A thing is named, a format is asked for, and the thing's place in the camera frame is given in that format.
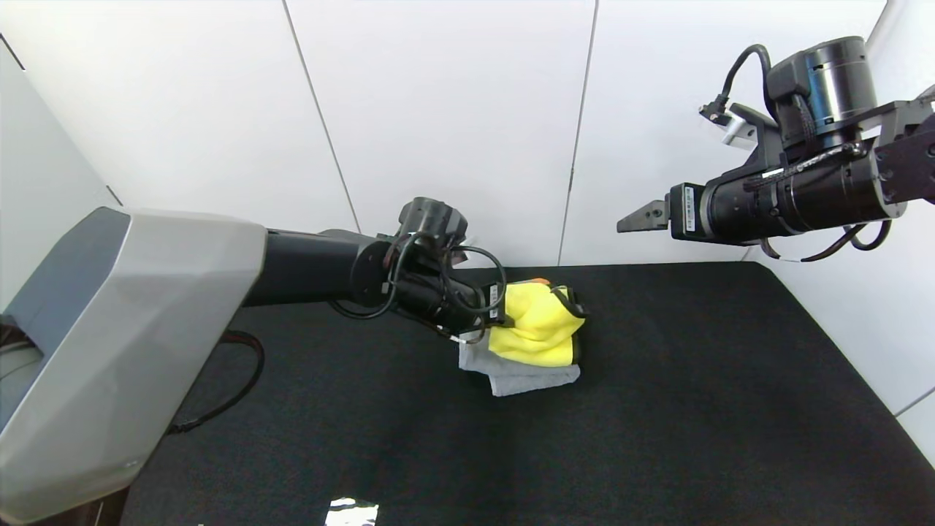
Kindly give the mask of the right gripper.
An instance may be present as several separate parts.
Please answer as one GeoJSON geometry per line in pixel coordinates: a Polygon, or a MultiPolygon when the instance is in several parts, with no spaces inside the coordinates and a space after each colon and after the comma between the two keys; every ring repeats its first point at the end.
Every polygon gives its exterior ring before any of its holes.
{"type": "Polygon", "coordinates": [[[617,222],[617,233],[671,231],[685,242],[749,246],[777,234],[774,183],[745,189],[761,175],[721,175],[708,183],[681,183],[617,222]]]}

